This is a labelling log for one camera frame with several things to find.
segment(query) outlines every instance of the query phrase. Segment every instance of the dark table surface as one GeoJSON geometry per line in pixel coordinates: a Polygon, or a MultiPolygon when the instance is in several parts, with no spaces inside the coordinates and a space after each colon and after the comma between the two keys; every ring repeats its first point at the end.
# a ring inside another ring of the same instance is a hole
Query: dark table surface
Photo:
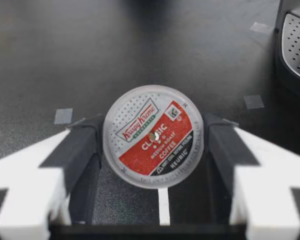
{"type": "MultiPolygon", "coordinates": [[[[0,0],[0,158],[106,114],[130,89],[180,90],[202,112],[300,154],[300,99],[278,85],[274,26],[279,0],[0,0]],[[264,108],[247,109],[260,95],[264,108]]],[[[209,223],[206,158],[169,189],[172,223],[209,223]]],[[[105,163],[96,224],[157,224],[158,192],[131,186],[105,163]]]]}

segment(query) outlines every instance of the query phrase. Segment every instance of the white tape strip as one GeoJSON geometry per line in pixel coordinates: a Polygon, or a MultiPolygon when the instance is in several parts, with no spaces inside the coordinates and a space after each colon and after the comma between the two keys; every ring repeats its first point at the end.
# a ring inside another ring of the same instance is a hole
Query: white tape strip
{"type": "Polygon", "coordinates": [[[158,189],[159,197],[159,220],[160,225],[170,225],[169,195],[168,188],[158,189]]]}
{"type": "Polygon", "coordinates": [[[262,33],[262,34],[269,34],[273,31],[273,27],[263,24],[263,23],[259,23],[259,22],[254,22],[254,24],[250,27],[251,31],[255,31],[258,33],[262,33]]]}

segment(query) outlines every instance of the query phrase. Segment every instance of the krispy kreme logo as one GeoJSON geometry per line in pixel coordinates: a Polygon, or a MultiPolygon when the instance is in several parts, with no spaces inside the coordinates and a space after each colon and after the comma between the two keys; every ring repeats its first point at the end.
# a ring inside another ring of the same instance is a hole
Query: krispy kreme logo
{"type": "Polygon", "coordinates": [[[155,119],[159,112],[157,106],[149,98],[132,121],[121,128],[116,135],[127,142],[138,137],[144,129],[155,119]]]}

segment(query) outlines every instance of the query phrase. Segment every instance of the qr code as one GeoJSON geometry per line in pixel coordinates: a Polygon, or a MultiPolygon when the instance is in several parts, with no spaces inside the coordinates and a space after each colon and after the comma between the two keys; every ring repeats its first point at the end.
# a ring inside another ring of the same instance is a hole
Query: qr code
{"type": "Polygon", "coordinates": [[[174,121],[180,114],[180,110],[176,108],[175,105],[171,105],[166,111],[165,114],[172,120],[174,121]]]}

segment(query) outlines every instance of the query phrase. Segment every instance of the perforated drip tray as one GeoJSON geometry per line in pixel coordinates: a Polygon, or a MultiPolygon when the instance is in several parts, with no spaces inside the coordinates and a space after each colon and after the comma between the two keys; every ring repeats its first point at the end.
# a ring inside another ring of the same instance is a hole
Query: perforated drip tray
{"type": "Polygon", "coordinates": [[[300,18],[287,14],[282,32],[282,56],[288,67],[300,76],[300,18]]]}

